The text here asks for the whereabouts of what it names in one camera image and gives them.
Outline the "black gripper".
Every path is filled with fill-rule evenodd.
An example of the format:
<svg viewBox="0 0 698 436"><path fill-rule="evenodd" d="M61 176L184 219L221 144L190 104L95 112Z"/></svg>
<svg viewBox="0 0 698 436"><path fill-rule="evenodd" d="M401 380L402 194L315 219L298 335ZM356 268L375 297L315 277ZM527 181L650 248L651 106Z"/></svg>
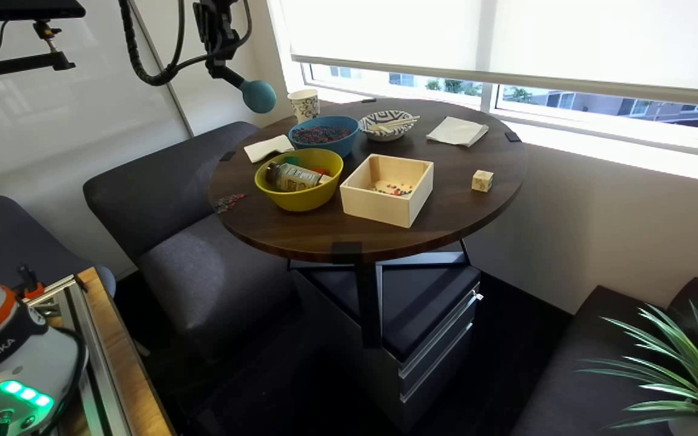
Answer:
<svg viewBox="0 0 698 436"><path fill-rule="evenodd" d="M209 66L225 66L235 52L249 39L253 29L232 27L232 4L248 0L197 0L195 20L199 39L205 48Z"/></svg>

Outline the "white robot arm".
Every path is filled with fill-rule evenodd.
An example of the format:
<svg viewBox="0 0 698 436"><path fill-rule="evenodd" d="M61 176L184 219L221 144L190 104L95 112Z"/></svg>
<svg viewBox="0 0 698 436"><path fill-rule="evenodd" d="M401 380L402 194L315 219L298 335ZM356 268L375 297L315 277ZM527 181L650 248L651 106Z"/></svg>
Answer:
<svg viewBox="0 0 698 436"><path fill-rule="evenodd" d="M0 436L45 432L77 385L85 341L50 326L36 305L85 268L18 202L0 197Z"/></svg>

